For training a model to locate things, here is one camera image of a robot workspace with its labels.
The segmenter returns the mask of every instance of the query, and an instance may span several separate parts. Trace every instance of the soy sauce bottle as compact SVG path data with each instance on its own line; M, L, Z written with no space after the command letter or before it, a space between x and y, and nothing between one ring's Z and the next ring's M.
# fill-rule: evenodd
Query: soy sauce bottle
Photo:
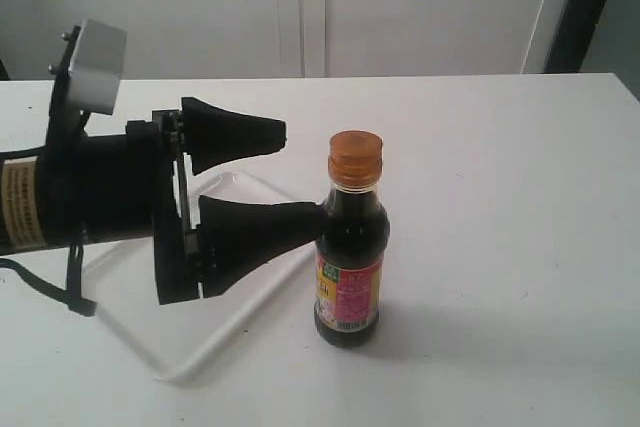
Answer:
M378 200L382 139L345 131L330 142L327 226L317 242L314 319L338 347L356 347L378 324L378 298L389 219Z

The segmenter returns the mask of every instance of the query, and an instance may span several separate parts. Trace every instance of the bottle neck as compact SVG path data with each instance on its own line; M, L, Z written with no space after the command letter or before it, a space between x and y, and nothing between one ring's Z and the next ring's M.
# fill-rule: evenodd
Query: bottle neck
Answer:
M366 217L380 210L377 184L352 189L332 182L325 207L331 217Z

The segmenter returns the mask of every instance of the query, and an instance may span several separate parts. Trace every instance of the transparent acrylic stand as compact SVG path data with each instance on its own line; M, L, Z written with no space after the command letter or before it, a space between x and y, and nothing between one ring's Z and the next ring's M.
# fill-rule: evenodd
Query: transparent acrylic stand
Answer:
M293 199L247 174L215 176L190 195L192 212L206 195L246 203ZM220 297L159 305L151 239L114 244L83 270L83 294L98 302L96 318L147 367L167 382L196 374L278 289L313 258L312 245L284 254Z

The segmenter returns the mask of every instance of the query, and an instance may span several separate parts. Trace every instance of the white table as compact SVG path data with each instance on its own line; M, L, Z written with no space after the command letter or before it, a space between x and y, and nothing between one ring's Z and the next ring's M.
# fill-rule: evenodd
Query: white table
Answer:
M1 150L42 141L50 89L0 83ZM128 81L88 130L181 96L286 119L282 153L233 168L300 198L332 133L384 138L377 337L325 343L301 276L178 388L3 271L1 425L640 424L640 104L614 76ZM22 260L62 283L64 258Z

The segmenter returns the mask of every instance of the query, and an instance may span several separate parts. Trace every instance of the bottle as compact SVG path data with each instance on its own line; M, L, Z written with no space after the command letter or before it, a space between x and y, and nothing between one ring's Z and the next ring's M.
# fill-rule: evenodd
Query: bottle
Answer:
M330 142L327 224L316 241L314 320L320 335L338 347L369 340L378 324L382 259L389 219L378 200L382 139L345 131Z

